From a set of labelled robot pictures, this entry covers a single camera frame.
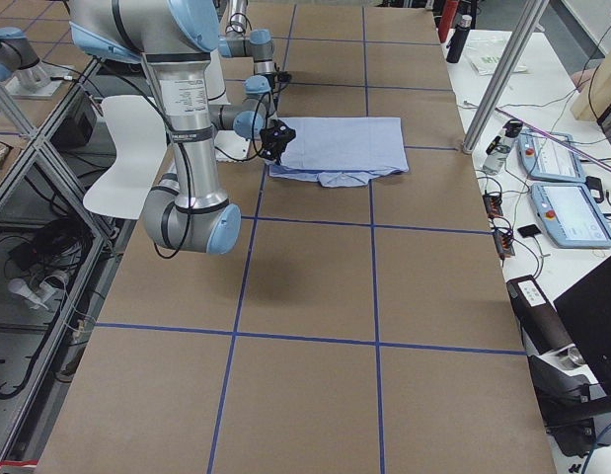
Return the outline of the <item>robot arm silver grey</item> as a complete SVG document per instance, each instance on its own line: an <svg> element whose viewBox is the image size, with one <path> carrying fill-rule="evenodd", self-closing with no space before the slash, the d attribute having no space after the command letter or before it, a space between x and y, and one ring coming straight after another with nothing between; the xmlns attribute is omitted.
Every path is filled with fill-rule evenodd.
<svg viewBox="0 0 611 474"><path fill-rule="evenodd" d="M273 87L277 75L274 42L268 29L253 29L247 16L247 1L230 1L224 34L218 51L225 58L248 57L253 60L254 74L264 76Z"/></svg>
<svg viewBox="0 0 611 474"><path fill-rule="evenodd" d="M143 210L153 242L173 252L225 254L235 245L241 211L221 187L205 71L218 47L211 1L73 1L73 41L104 59L141 63L175 154L175 180L164 178Z"/></svg>

